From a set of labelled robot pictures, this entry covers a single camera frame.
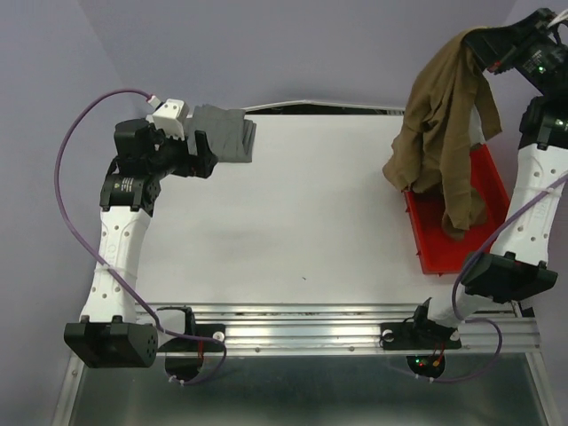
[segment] folded gray towel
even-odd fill
[[[196,106],[192,118],[185,122],[189,154],[197,154],[194,132],[203,130],[207,133],[209,148],[219,162],[252,162],[256,124],[244,117],[242,109]]]

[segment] red tray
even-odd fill
[[[471,153],[471,184],[485,200],[488,220],[472,226],[462,241],[454,241],[442,231],[445,206],[441,194],[405,192],[422,272],[458,272],[466,255],[478,249],[505,221],[509,197],[487,146]]]

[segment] brown towel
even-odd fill
[[[416,77],[393,155],[383,167],[399,191],[423,193],[441,186],[446,204],[442,227],[456,240],[471,225],[487,220],[485,203],[470,183],[472,108],[479,112],[485,140],[501,132],[489,83],[462,43],[469,31],[450,40]]]

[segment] white tabletop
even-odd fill
[[[151,303],[418,304],[405,201],[383,177],[400,116],[257,116],[253,162],[168,177],[138,270]]]

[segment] glass panel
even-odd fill
[[[445,377],[489,356],[453,355]],[[163,425],[536,425],[542,419],[525,355],[459,385],[416,381],[389,368],[401,356],[228,359],[210,383],[168,383],[163,359],[150,369],[85,368],[70,424]]]

